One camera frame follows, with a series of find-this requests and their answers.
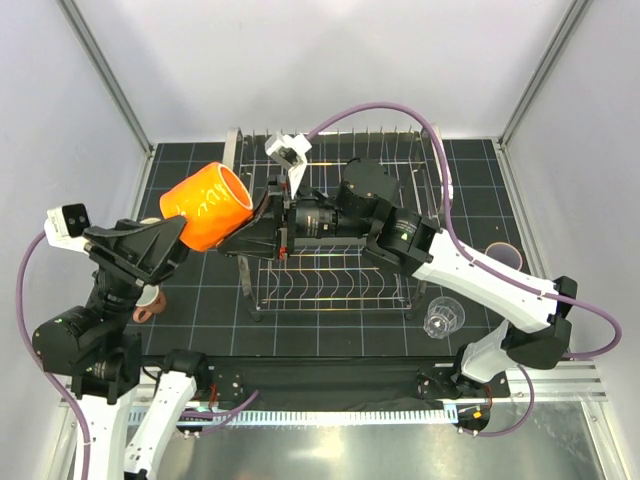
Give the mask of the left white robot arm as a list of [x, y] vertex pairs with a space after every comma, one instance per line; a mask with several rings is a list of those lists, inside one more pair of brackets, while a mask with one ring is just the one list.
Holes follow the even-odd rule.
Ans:
[[188, 255], [180, 236], [187, 221], [122, 219], [110, 229], [86, 216], [49, 212], [48, 243], [96, 263], [87, 302], [35, 329], [32, 347], [43, 370], [67, 376], [80, 424], [77, 479], [155, 479], [179, 418], [190, 400], [208, 395], [212, 375], [203, 353], [174, 349], [164, 357], [150, 407], [134, 436], [128, 418], [143, 366], [142, 339], [125, 331], [145, 287], [173, 275]]

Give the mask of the orange mug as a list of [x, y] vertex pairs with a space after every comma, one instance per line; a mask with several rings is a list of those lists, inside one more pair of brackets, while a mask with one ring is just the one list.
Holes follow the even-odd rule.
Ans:
[[212, 162], [163, 194], [159, 208], [165, 219], [184, 217], [187, 223], [180, 240], [204, 252], [217, 247], [251, 217], [253, 201], [230, 168]]

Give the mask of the pink mug with purple interior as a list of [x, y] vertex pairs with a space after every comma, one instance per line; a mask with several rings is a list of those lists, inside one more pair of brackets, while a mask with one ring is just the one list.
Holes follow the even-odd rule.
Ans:
[[490, 244], [485, 249], [485, 255], [517, 271], [520, 271], [524, 264], [524, 259], [519, 250], [505, 242], [494, 242]]

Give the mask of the salmon pink patterned cup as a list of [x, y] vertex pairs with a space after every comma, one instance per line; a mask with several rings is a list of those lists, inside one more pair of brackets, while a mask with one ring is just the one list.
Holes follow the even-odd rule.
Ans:
[[164, 292], [158, 285], [145, 285], [136, 302], [132, 319], [135, 323], [144, 323], [153, 315], [161, 314], [167, 306]]

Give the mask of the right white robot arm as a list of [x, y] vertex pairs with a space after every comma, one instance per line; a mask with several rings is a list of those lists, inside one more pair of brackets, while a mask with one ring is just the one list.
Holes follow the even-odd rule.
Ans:
[[373, 160], [354, 158], [336, 196], [308, 186], [292, 200], [272, 176], [250, 219], [221, 242], [227, 256], [281, 260], [299, 239], [358, 238], [375, 267], [457, 292], [502, 316], [500, 326], [458, 349], [446, 385], [473, 396], [517, 365], [551, 370], [569, 346], [567, 316], [577, 284], [543, 280], [467, 250], [452, 232], [401, 205], [400, 182]]

